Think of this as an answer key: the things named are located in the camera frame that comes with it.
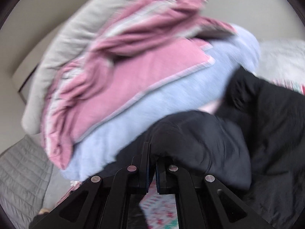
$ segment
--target black garment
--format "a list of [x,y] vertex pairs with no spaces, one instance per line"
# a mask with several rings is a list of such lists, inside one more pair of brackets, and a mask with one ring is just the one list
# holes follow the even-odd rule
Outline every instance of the black garment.
[[249,189],[249,153],[238,126],[201,111],[171,114],[147,131],[151,162],[170,156],[190,172],[215,175],[224,184]]
[[216,113],[238,124],[251,157],[243,200],[275,228],[290,228],[305,206],[305,96],[240,68]]

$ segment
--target pink cloth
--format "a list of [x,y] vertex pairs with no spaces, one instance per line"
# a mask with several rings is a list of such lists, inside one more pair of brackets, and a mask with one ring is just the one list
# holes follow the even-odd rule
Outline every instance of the pink cloth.
[[58,72],[41,130],[56,166],[65,169],[80,137],[145,93],[213,63],[203,51],[210,45],[188,38],[231,35],[235,29],[200,16],[203,2],[138,0],[110,19],[88,50]]

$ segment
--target white pillow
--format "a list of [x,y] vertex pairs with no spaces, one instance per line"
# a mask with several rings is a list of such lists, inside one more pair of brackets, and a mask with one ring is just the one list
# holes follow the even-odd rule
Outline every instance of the white pillow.
[[60,67],[82,53],[112,14],[131,1],[90,0],[66,22],[36,70],[22,118],[28,134],[40,132],[45,95]]

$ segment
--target bed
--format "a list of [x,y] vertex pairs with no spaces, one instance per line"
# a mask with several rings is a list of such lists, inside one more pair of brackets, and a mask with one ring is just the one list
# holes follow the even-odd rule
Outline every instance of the bed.
[[[103,12],[105,18],[108,18],[120,6],[123,6],[126,1],[130,0],[121,0],[112,7],[112,10],[105,10]],[[288,1],[295,9],[301,21],[305,24],[304,1]],[[45,59],[44,52],[48,49],[48,51],[53,51],[53,56],[59,54],[62,57],[61,59],[56,59],[58,65],[55,67],[52,66],[51,70],[40,70],[46,71],[46,73],[51,71],[53,75],[58,66],[77,56],[88,44],[88,41],[92,39],[97,29],[101,26],[101,22],[95,21],[90,29],[82,28],[82,26],[86,23],[87,11],[90,9],[93,11],[94,6],[96,7],[97,4],[103,4],[104,2],[105,0],[92,0],[90,4],[83,7],[65,24],[59,24],[45,35],[19,64],[12,76],[12,81],[25,103],[28,102],[29,93],[33,92],[30,91],[30,87],[34,75],[37,74],[37,66],[41,61],[48,60]],[[75,31],[75,28],[78,27],[81,27],[83,31]],[[62,51],[58,51],[60,49],[58,44],[63,43],[63,37],[55,38],[57,34],[65,37],[68,36],[70,39],[82,38],[83,42],[79,43],[75,41],[75,45],[68,48],[71,54],[68,56],[66,54],[63,55]],[[67,49],[65,47],[66,45],[61,45],[61,49]],[[280,55],[276,52],[278,48],[281,49]],[[268,80],[280,78],[305,83],[305,68],[302,65],[305,61],[304,41],[265,41],[261,42],[261,49],[262,58],[259,68],[256,71],[258,76]],[[288,66],[291,71],[283,71]],[[37,124],[37,118],[27,118],[26,122],[23,122],[26,131],[31,134],[36,134],[37,128],[31,127],[33,124]],[[112,175],[114,169],[106,169],[105,175]],[[11,146],[0,156],[1,228],[27,228],[31,219],[42,207],[54,208],[56,202],[69,190],[70,185],[70,180],[65,180],[60,175],[58,169],[48,160],[43,149],[40,147],[39,135],[26,135],[21,141]]]

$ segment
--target pile of clothes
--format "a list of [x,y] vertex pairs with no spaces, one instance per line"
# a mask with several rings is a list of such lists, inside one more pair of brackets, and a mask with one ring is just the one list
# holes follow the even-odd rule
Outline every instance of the pile of clothes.
[[255,77],[256,38],[202,16],[205,1],[137,0],[110,19],[57,72],[43,147],[67,179],[84,181],[114,175],[148,141],[152,164],[170,156],[213,174],[291,228],[305,206],[305,89]]

